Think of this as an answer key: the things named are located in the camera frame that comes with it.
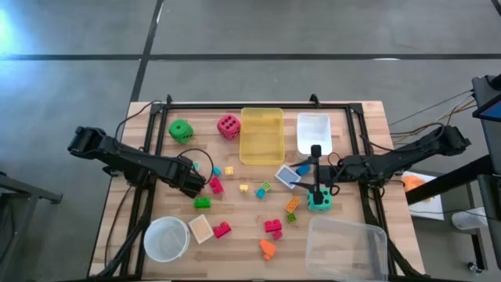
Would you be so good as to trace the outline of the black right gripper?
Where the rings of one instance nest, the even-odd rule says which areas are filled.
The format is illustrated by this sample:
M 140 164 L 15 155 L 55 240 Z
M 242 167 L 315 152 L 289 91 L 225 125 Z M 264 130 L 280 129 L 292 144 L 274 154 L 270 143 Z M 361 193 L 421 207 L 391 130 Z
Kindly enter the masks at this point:
M 321 204 L 323 195 L 320 192 L 320 187 L 324 186 L 330 189 L 332 197 L 337 196 L 340 187 L 335 184 L 338 170 L 332 165 L 321 165 L 319 159 L 322 156 L 322 148 L 315 144 L 311 146 L 311 157 L 296 164 L 291 164 L 291 167 L 301 167 L 305 165 L 313 165 L 314 184 L 292 182 L 294 186 L 300 186 L 308 191 L 312 191 L 315 204 Z

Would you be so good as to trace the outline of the blue card with white frame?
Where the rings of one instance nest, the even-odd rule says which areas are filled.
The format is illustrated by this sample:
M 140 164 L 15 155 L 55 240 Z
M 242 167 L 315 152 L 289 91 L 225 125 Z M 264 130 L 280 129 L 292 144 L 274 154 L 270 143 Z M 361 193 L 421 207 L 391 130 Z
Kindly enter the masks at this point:
M 295 187 L 295 183 L 301 180 L 301 177 L 290 167 L 283 165 L 275 174 L 275 177 L 289 189 Z

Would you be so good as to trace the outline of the green foam die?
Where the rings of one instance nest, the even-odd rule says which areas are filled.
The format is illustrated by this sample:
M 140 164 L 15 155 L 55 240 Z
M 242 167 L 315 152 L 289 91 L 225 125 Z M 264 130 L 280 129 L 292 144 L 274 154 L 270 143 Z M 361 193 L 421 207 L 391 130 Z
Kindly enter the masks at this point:
M 184 119 L 173 121 L 168 128 L 168 132 L 176 142 L 181 144 L 188 143 L 194 135 L 192 126 Z

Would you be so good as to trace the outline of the yellow translucent plastic bin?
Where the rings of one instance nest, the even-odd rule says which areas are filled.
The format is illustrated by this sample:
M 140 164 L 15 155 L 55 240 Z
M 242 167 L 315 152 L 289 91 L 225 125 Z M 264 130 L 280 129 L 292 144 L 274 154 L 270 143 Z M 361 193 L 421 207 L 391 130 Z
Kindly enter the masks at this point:
M 283 110 L 244 107 L 240 113 L 240 160 L 244 165 L 279 165 L 285 159 Z

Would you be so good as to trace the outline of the pink foam die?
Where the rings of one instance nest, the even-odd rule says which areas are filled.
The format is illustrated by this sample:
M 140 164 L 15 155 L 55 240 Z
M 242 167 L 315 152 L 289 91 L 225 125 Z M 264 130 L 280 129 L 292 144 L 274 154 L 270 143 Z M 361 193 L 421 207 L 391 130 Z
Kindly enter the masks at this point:
M 232 114 L 226 114 L 218 120 L 217 129 L 227 140 L 235 139 L 240 134 L 240 121 Z

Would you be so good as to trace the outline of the teal foam die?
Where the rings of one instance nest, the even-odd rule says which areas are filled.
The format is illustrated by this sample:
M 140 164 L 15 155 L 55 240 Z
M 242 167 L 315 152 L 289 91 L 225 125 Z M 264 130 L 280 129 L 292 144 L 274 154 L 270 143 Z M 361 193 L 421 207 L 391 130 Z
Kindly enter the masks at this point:
M 321 204 L 315 204 L 313 194 L 310 192 L 307 192 L 308 210 L 311 212 L 329 211 L 333 206 L 332 195 L 330 193 L 330 189 L 326 188 L 324 186 L 321 186 L 319 189 L 323 195 L 323 201 Z

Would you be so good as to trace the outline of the white plastic bin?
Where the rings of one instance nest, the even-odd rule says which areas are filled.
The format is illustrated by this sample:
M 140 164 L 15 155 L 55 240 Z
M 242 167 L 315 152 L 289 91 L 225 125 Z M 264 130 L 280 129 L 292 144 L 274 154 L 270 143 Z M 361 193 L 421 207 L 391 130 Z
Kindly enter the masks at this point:
M 323 156 L 333 151 L 328 114 L 299 113 L 297 115 L 297 152 L 303 156 L 309 155 L 312 145 L 320 145 Z

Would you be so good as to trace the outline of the white round bucket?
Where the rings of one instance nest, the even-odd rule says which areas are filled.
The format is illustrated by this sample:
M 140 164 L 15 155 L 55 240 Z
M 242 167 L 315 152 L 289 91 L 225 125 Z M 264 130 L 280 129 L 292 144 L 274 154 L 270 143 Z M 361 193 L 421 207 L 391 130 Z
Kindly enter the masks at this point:
M 156 262 L 172 262 L 188 249 L 188 226 L 180 219 L 167 216 L 150 223 L 144 236 L 146 254 Z

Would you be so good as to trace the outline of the orange toy car block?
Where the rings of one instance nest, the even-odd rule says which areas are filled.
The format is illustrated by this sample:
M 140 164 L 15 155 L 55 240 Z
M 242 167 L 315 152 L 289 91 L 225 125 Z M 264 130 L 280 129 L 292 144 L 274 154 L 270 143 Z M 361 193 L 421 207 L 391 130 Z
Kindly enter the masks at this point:
M 276 246 L 272 243 L 270 243 L 269 241 L 267 240 L 260 240 L 260 247 L 262 249 L 262 252 L 263 252 L 263 259 L 264 260 L 271 260 L 274 256 L 274 254 L 276 253 Z

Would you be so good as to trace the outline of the clear plastic container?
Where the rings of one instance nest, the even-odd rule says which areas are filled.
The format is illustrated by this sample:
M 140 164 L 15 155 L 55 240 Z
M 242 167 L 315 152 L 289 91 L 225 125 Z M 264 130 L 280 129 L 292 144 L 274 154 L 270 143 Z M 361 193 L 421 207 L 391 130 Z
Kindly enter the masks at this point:
M 308 224 L 305 268 L 338 282 L 388 282 L 387 234 L 378 226 L 316 215 Z

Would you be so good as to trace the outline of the orange object on paper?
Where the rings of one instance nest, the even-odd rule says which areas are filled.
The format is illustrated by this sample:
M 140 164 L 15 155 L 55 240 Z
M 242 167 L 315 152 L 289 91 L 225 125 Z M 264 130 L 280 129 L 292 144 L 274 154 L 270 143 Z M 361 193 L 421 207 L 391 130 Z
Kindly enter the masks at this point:
M 424 179 L 421 179 L 415 175 L 405 175 L 402 177 L 402 181 L 404 183 L 405 192 L 409 192 L 411 190 L 416 189 L 418 186 L 421 186 L 426 183 Z

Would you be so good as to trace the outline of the white paper sheet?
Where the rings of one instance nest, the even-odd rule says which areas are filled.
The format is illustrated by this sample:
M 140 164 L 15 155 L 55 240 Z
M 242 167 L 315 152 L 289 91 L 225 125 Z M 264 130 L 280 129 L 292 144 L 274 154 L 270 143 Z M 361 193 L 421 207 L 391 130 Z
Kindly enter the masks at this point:
M 403 172 L 402 177 L 405 175 L 415 175 L 420 177 L 421 179 L 424 179 L 427 182 L 430 182 L 431 180 L 435 179 L 435 176 L 432 175 L 425 175 L 425 174 L 420 174 L 416 172 Z M 409 211 L 412 216 L 417 216 L 421 218 L 426 218 L 426 219 L 434 219 L 434 220 L 440 220 L 444 221 L 445 216 L 442 213 L 442 199 L 441 196 L 433 196 L 431 198 L 425 199 L 421 202 L 415 203 L 415 204 L 410 204 L 409 205 Z

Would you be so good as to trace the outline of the black equipment stand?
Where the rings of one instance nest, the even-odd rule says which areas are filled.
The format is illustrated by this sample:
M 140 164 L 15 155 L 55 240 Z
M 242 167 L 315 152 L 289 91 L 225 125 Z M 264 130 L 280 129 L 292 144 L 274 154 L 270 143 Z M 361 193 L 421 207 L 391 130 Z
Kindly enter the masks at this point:
M 488 154 L 411 190 L 406 194 L 406 199 L 409 204 L 415 204 L 474 180 L 478 181 L 488 216 L 493 251 L 497 266 L 501 269 L 501 120 L 483 119 L 481 124 Z

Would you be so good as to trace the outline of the grey metal stand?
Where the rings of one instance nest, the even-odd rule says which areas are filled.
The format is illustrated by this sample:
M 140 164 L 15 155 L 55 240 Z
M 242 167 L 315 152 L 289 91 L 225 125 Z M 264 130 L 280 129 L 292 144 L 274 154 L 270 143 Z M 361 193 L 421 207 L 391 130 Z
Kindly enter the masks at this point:
M 16 261 L 40 199 L 59 204 L 63 195 L 12 179 L 0 172 L 0 282 Z

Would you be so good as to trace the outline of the white rounded object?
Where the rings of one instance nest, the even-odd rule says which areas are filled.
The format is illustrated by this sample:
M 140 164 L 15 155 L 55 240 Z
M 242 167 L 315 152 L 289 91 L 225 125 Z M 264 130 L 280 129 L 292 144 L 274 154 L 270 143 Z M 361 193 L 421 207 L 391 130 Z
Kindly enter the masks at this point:
M 452 215 L 452 224 L 459 230 L 473 230 L 488 226 L 485 208 L 472 208 Z

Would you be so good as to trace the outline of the black monitor with blue screen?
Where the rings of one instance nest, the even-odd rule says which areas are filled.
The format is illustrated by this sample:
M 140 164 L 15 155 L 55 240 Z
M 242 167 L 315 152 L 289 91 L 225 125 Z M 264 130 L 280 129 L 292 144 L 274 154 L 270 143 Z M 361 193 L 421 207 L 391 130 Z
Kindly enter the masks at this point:
M 486 75 L 472 80 L 473 97 L 477 102 L 477 109 L 472 113 L 473 118 L 486 121 L 501 122 L 501 74 Z

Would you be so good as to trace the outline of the orange card with white frame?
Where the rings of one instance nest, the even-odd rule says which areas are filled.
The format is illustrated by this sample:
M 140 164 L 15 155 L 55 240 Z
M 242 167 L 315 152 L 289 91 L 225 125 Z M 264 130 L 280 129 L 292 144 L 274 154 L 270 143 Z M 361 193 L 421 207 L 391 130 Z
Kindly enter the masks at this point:
M 202 244 L 204 241 L 214 236 L 214 231 L 209 225 L 205 215 L 199 215 L 195 219 L 191 220 L 189 222 L 189 228 L 191 229 L 198 244 Z

